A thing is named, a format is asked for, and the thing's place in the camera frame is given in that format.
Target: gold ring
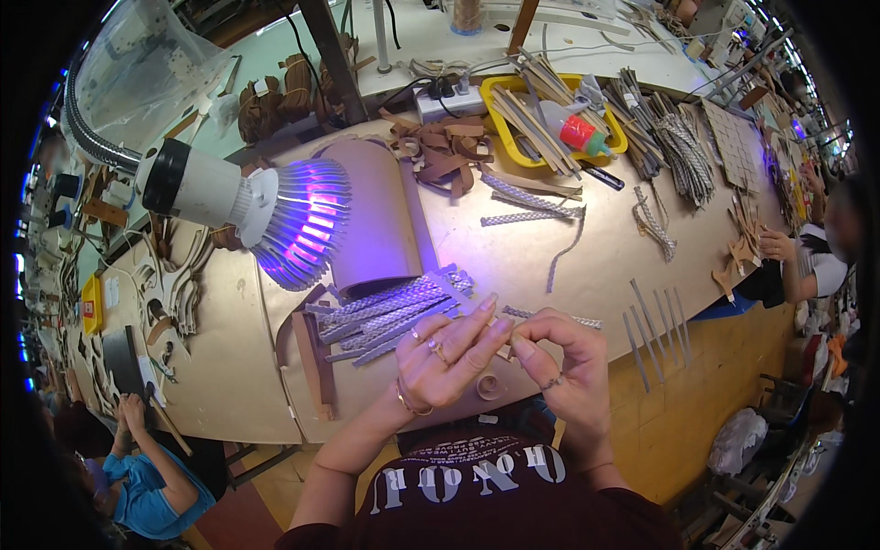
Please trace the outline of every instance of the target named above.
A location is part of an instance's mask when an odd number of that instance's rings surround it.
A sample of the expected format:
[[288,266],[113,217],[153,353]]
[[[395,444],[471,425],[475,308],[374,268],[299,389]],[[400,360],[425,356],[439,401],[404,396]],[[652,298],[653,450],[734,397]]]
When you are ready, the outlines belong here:
[[433,336],[428,338],[428,348],[431,351],[433,351],[434,353],[436,353],[437,357],[440,357],[440,361],[443,361],[444,363],[449,365],[449,362],[446,361],[446,356],[443,355],[443,344],[441,342],[434,340]]

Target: power strip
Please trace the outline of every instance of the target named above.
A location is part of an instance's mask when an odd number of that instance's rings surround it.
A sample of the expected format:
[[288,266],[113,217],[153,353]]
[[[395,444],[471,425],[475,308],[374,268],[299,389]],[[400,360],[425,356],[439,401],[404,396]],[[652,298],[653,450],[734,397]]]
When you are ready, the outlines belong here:
[[423,92],[423,90],[424,88],[414,89],[415,105],[419,109],[419,120],[422,121],[422,124],[437,122],[449,116],[443,109],[443,106],[446,106],[447,109],[458,116],[471,116],[488,112],[486,104],[480,96],[480,88],[478,86],[468,86],[467,93],[458,93],[456,87],[452,86],[455,96],[443,98],[443,105],[440,105],[440,102],[436,99],[428,97],[427,91]]

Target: maroon t-shirt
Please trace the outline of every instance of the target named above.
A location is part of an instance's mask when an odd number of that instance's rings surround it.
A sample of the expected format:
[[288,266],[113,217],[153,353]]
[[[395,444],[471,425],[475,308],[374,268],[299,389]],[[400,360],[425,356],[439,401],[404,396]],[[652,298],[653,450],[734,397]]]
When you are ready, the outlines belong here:
[[515,432],[444,432],[393,460],[344,527],[308,524],[276,550],[319,548],[676,548],[659,506],[633,491],[594,491],[559,452]]

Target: yellow floor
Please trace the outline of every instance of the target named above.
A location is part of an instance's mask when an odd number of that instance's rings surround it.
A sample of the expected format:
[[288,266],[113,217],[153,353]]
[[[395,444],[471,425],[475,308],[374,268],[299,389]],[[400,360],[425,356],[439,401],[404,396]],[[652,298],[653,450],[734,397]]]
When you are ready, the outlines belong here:
[[[754,404],[758,374],[780,376],[785,347],[793,338],[793,316],[794,307],[787,304],[772,310],[757,304],[738,317],[689,323],[693,362],[685,368],[676,343],[678,365],[671,356],[662,363],[666,379],[662,385],[647,349],[642,348],[650,393],[645,393],[633,354],[609,365],[614,460],[633,490],[663,504],[700,476],[718,429],[737,410]],[[557,443],[563,429],[560,422]],[[284,530],[317,449],[313,445],[298,452],[253,480]],[[245,466],[256,466],[276,453],[275,446],[261,446],[244,458]],[[361,476],[358,507],[373,474],[398,456],[397,448],[387,445]],[[195,528],[187,532],[187,540],[196,550],[209,549]]]

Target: blue shirt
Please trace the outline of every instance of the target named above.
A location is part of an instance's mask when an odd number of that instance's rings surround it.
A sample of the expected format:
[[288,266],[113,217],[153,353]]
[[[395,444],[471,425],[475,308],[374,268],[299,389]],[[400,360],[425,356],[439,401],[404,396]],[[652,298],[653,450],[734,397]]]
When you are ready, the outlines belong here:
[[165,447],[162,449],[173,458],[174,462],[177,462],[199,491],[199,499],[189,510],[180,515],[174,511],[168,499],[162,494],[165,480],[147,455],[140,454],[136,457],[129,455],[118,459],[111,453],[104,462],[104,471],[110,483],[128,476],[128,481],[122,482],[113,521],[127,526],[147,539],[167,540],[178,537],[208,508],[216,504],[214,496],[204,483],[195,477],[179,458]]

